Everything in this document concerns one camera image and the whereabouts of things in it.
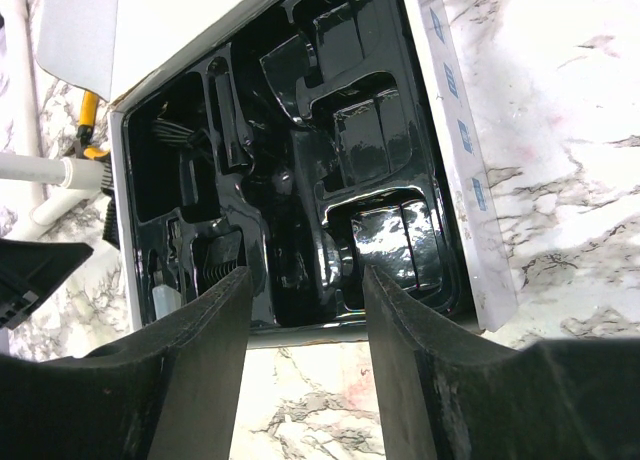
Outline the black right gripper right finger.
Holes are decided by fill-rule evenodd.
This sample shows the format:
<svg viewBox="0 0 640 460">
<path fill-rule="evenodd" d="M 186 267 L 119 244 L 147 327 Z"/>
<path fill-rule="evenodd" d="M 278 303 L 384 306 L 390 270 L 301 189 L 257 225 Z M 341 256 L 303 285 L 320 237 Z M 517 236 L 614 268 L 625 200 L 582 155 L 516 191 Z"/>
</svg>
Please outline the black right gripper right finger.
<svg viewBox="0 0 640 460">
<path fill-rule="evenodd" d="M 381 270 L 363 280 L 390 459 L 635 459 L 639 342 L 542 340 L 511 349 L 473 334 Z"/>
</svg>

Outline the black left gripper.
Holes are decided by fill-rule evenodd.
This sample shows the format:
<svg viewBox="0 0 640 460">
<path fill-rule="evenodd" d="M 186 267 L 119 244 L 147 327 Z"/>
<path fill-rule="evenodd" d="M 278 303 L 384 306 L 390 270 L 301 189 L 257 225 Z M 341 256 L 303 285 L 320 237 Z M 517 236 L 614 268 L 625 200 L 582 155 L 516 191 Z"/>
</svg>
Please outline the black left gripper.
<svg viewBox="0 0 640 460">
<path fill-rule="evenodd" d="M 1 327 L 16 329 L 93 254 L 86 243 L 1 240 Z"/>
</svg>

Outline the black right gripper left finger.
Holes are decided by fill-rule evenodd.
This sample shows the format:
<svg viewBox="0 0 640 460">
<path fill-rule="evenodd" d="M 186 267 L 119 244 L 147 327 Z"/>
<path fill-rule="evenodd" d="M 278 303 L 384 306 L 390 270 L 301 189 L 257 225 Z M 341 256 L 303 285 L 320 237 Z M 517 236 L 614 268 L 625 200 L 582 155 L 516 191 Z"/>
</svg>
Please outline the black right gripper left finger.
<svg viewBox="0 0 640 460">
<path fill-rule="evenodd" d="M 225 459 L 253 288 L 239 267 L 187 306 L 82 358 L 1 360 L 5 459 Z"/>
</svg>

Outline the white hair clipper kit box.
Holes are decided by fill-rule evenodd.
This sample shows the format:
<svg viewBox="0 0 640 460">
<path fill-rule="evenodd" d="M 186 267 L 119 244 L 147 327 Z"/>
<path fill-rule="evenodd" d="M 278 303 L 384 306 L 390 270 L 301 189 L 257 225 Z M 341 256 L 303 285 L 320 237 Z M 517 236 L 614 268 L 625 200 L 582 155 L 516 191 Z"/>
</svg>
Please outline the white hair clipper kit box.
<svg viewBox="0 0 640 460">
<path fill-rule="evenodd" d="M 370 267 L 483 330 L 516 312 L 443 0 L 44 0 L 36 59 L 110 105 L 133 329 L 232 231 L 255 345 L 363 339 Z"/>
</svg>

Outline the black clipper guard comb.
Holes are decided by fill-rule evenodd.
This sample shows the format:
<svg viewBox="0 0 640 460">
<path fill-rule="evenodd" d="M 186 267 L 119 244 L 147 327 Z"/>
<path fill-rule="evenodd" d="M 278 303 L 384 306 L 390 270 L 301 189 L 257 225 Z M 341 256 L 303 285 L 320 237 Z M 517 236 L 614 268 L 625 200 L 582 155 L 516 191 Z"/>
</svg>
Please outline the black clipper guard comb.
<svg viewBox="0 0 640 460">
<path fill-rule="evenodd" d="M 112 174 L 112 164 L 110 156 L 102 161 L 104 165 L 103 176 L 101 180 L 101 192 L 109 199 L 102 239 L 117 250 L 120 249 L 117 207 L 115 203 L 115 189 Z"/>
</svg>

